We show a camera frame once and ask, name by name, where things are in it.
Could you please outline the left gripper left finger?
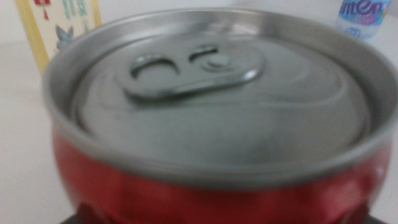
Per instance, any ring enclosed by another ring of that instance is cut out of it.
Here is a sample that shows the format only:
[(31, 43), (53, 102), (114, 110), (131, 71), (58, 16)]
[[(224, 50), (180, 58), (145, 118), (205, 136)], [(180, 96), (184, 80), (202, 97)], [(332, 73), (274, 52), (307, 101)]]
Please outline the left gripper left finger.
[(60, 224), (81, 224), (81, 221), (77, 215), (72, 215), (64, 221), (60, 222)]

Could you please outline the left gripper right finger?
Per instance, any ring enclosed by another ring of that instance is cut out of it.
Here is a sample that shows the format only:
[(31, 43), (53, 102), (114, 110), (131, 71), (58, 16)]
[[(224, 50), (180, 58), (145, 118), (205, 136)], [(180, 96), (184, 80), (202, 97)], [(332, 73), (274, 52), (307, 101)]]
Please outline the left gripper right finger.
[(387, 223), (376, 217), (368, 215), (365, 219), (365, 224), (387, 224)]

